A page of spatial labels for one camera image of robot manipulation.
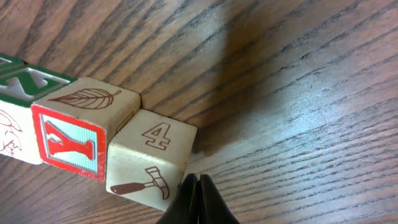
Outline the hammer picture wooden block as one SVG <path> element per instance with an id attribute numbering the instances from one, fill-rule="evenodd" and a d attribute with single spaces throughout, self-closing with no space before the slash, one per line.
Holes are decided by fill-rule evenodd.
<path id="1" fill-rule="evenodd" d="M 197 127 L 139 110 L 108 146 L 106 190 L 166 210 L 178 192 Z"/>

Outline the dotted pattern wooden block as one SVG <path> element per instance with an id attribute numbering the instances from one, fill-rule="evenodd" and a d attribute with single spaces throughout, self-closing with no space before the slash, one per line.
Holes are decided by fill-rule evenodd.
<path id="1" fill-rule="evenodd" d="M 0 60 L 1 75 L 18 70 L 25 65 L 24 61 L 21 59 L 3 53 L 0 53 Z"/>

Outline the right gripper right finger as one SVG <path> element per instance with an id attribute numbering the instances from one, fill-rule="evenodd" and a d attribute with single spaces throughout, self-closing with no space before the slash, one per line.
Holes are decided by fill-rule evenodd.
<path id="1" fill-rule="evenodd" d="M 202 174 L 198 184 L 200 186 L 198 195 L 198 222 L 200 224 L 239 224 L 209 175 Z"/>

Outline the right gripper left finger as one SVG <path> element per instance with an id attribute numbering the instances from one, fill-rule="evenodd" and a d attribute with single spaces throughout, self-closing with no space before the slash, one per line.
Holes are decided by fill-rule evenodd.
<path id="1" fill-rule="evenodd" d="M 197 177 L 188 174 L 173 202 L 156 224 L 194 224 L 198 222 L 197 213 Z"/>

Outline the red picture wooden block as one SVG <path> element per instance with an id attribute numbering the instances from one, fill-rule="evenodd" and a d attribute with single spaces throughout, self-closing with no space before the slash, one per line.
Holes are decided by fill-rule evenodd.
<path id="1" fill-rule="evenodd" d="M 35 65 L 1 72 L 1 154 L 41 164 L 31 105 L 76 79 Z"/>

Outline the red Y wooden block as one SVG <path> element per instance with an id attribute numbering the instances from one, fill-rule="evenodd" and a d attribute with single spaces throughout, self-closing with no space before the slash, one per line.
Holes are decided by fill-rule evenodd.
<path id="1" fill-rule="evenodd" d="M 108 145 L 140 106 L 138 93 L 89 77 L 50 93 L 31 106 L 41 159 L 104 181 Z"/>

